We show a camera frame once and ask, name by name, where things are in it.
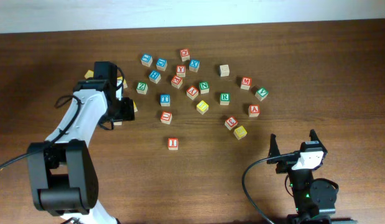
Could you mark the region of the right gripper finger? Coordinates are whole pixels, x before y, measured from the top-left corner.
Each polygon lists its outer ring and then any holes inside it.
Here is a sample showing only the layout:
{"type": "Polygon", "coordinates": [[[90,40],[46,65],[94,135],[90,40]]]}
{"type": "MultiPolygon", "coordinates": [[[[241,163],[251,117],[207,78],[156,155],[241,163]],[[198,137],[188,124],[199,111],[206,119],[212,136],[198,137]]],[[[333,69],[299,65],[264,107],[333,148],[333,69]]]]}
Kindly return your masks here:
{"type": "Polygon", "coordinates": [[[323,146],[322,142],[319,140],[316,132],[314,129],[311,129],[310,130],[310,141],[309,141],[309,145],[319,145],[319,146],[323,146]]]}
{"type": "Polygon", "coordinates": [[[279,148],[278,148],[278,145],[277,145],[276,135],[275,134],[271,134],[268,158],[277,157],[279,155],[280,155],[280,151],[279,151],[279,148]]]}

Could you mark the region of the yellow C block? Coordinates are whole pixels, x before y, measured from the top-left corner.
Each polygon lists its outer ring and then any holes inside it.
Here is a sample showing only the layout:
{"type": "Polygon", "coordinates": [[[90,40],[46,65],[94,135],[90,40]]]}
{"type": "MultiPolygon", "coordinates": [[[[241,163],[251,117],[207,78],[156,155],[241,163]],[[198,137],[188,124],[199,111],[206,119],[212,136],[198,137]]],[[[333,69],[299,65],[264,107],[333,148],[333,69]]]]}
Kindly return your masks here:
{"type": "Polygon", "coordinates": [[[123,124],[122,121],[114,121],[113,123],[115,126],[121,126],[123,124]]]}

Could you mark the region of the red I block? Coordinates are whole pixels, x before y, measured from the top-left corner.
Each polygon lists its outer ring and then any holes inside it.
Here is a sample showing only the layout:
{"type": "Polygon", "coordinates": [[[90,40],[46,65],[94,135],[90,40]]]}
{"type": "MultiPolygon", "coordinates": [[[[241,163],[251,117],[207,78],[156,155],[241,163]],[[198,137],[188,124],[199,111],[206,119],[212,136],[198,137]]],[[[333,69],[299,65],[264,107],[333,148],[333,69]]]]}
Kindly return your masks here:
{"type": "Polygon", "coordinates": [[[168,150],[176,151],[179,149],[179,139],[178,138],[168,138],[168,150]]]}

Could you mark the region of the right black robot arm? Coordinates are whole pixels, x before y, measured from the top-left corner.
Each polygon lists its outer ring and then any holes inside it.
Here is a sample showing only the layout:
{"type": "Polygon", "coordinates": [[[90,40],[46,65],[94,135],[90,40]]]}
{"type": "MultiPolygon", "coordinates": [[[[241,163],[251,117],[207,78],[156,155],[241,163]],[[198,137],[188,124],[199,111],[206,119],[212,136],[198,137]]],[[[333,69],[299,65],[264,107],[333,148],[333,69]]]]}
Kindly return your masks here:
{"type": "Polygon", "coordinates": [[[309,136],[298,151],[281,154],[272,134],[267,163],[276,164],[276,173],[287,174],[290,180],[297,213],[287,216],[288,223],[331,223],[339,186],[328,179],[313,178],[313,171],[323,165],[328,151],[314,130],[309,136]]]}

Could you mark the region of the yellow S block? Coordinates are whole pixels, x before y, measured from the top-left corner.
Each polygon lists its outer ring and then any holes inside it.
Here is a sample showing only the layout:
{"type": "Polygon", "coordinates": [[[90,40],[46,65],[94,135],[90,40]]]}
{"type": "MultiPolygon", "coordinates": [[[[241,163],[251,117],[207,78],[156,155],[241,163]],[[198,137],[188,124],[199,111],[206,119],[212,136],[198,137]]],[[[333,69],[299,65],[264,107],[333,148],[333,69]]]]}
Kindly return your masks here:
{"type": "Polygon", "coordinates": [[[134,112],[138,112],[138,109],[137,109],[135,101],[133,101],[133,108],[134,108],[134,112]]]}

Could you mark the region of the green Z block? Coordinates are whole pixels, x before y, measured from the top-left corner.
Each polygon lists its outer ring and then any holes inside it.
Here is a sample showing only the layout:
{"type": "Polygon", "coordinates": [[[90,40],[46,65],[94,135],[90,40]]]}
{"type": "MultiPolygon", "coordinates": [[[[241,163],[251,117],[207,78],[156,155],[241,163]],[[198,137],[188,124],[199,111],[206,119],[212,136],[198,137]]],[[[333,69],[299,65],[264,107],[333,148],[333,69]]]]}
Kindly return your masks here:
{"type": "Polygon", "coordinates": [[[136,87],[136,91],[137,91],[139,94],[146,95],[146,94],[147,94],[147,91],[148,91],[148,85],[147,85],[147,83],[144,83],[144,82],[138,82],[138,83],[137,83],[137,87],[136,87]]]}

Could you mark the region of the red U block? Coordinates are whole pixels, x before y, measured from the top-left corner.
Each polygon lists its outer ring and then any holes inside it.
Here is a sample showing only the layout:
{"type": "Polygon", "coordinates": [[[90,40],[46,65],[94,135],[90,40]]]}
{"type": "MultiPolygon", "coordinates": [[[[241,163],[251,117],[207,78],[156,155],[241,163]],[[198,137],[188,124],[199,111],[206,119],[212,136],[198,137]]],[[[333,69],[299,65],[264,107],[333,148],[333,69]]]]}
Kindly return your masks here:
{"type": "Polygon", "coordinates": [[[172,121],[172,113],[168,111],[163,111],[160,116],[160,121],[164,124],[170,124],[172,121]]]}

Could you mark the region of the blue H block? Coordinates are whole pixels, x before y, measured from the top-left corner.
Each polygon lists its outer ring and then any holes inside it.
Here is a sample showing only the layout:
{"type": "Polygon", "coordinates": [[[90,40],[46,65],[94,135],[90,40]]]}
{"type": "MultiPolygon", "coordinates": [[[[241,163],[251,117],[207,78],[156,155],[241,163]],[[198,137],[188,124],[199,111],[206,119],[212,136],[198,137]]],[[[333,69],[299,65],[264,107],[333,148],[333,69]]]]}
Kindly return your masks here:
{"type": "Polygon", "coordinates": [[[151,71],[149,74],[149,80],[155,84],[158,84],[161,80],[161,74],[158,71],[151,71]]]}

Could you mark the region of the red A block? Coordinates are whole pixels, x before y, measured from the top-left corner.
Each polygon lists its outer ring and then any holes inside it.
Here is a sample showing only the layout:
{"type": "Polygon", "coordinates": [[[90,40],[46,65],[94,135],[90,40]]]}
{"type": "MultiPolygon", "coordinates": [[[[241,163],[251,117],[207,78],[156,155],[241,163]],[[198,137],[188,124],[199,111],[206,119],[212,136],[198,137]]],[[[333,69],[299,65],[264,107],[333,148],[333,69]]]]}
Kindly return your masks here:
{"type": "Polygon", "coordinates": [[[259,105],[249,105],[248,115],[249,117],[258,117],[260,115],[259,105]]]}

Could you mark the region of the red 3 block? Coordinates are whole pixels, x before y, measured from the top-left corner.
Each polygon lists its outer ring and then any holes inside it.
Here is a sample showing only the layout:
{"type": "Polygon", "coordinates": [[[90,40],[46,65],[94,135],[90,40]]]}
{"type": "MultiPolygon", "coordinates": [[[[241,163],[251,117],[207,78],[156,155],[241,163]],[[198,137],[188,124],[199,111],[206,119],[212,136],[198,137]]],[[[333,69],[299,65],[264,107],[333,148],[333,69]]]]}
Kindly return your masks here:
{"type": "Polygon", "coordinates": [[[233,128],[237,127],[237,125],[238,125],[238,120],[234,116],[230,116],[225,121],[225,126],[229,130],[232,130],[233,128]]]}

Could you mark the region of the red E block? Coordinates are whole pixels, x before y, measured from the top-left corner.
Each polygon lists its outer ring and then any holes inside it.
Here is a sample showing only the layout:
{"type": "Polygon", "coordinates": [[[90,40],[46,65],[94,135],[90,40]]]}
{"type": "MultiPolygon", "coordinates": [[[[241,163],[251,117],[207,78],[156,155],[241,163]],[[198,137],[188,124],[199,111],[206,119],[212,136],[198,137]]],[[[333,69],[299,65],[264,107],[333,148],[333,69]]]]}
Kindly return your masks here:
{"type": "Polygon", "coordinates": [[[175,75],[172,79],[171,79],[171,85],[177,89],[179,89],[181,86],[182,86],[182,83],[183,83],[183,79],[182,77],[179,77],[177,75],[175,75]]]}

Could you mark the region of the red Y block lower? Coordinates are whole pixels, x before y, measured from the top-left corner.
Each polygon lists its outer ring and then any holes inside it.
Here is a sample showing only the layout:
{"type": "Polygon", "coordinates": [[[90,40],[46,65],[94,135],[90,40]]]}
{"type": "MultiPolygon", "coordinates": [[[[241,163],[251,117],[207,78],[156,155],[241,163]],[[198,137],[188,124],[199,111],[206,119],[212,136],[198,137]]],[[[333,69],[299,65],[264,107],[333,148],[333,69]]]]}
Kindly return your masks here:
{"type": "Polygon", "coordinates": [[[191,100],[194,100],[198,95],[199,95],[199,90],[194,87],[194,86],[190,86],[187,90],[186,90],[186,95],[191,99],[191,100]]]}

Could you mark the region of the red M block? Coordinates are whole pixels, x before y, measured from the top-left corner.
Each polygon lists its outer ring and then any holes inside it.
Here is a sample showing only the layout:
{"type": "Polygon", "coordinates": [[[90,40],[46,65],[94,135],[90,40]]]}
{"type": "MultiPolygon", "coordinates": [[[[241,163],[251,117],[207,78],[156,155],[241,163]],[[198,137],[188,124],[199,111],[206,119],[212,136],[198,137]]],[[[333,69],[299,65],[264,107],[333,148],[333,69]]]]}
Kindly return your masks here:
{"type": "Polygon", "coordinates": [[[249,90],[252,85],[252,78],[249,77],[243,77],[241,79],[241,85],[240,88],[243,90],[249,90]]]}

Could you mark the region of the green N block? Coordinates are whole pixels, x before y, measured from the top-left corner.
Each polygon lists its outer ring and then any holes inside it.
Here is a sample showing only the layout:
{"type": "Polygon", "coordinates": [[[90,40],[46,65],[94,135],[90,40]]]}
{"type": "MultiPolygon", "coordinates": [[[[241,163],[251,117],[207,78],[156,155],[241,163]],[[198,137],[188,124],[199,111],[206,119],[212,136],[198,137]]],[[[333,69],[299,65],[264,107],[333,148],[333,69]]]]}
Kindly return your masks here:
{"type": "Polygon", "coordinates": [[[208,82],[199,83],[200,94],[206,94],[210,92],[210,85],[208,82]]]}

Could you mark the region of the plain wooden block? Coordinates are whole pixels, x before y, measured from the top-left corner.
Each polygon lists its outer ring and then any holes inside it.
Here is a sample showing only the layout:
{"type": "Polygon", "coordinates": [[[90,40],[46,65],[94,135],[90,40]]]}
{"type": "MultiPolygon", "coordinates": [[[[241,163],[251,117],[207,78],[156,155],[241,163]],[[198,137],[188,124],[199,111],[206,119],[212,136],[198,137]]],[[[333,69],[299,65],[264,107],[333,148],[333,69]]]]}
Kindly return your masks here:
{"type": "Polygon", "coordinates": [[[228,77],[230,75],[229,65],[220,65],[220,77],[228,77]]]}

